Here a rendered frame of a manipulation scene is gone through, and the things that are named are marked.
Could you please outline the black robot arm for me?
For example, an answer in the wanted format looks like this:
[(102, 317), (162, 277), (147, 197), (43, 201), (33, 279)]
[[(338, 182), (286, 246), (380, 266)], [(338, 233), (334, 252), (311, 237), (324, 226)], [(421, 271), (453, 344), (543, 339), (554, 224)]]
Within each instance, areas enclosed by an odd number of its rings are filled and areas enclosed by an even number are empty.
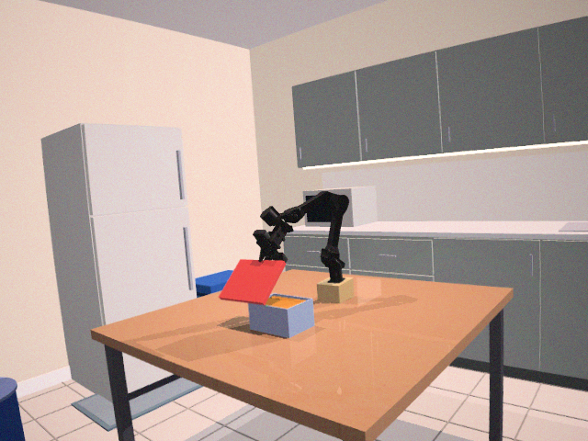
[(308, 211), (314, 209), (324, 201), (331, 203), (331, 210), (333, 215), (328, 243), (324, 249), (322, 248), (320, 258), (325, 267), (329, 268), (331, 280), (329, 280), (328, 283), (342, 283), (346, 279), (343, 277), (342, 273), (342, 269), (345, 268), (345, 263), (340, 260), (338, 243), (343, 216), (349, 205), (348, 196), (337, 195), (328, 191), (321, 191), (319, 194), (310, 198), (299, 206), (286, 209), (283, 213), (278, 213), (273, 206), (270, 206), (261, 213), (260, 218), (267, 225), (275, 226), (274, 229), (282, 231), (286, 236), (287, 232), (294, 232), (292, 225), (290, 226), (288, 222), (297, 223)]

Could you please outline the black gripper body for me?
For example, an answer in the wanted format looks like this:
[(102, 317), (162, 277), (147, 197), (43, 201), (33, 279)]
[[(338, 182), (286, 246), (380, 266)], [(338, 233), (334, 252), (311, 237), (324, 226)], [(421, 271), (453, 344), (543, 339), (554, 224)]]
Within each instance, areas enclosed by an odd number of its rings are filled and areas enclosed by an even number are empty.
[(255, 239), (259, 239), (261, 237), (263, 240), (261, 243), (269, 243), (272, 246), (272, 249), (269, 251), (269, 253), (277, 253), (279, 255), (279, 258), (273, 259), (274, 261), (284, 261), (285, 263), (288, 261), (284, 253), (279, 253), (277, 250), (281, 248), (280, 244), (286, 240), (284, 238), (285, 234), (282, 231), (274, 229), (270, 232), (269, 235), (266, 230), (255, 230), (253, 236)]

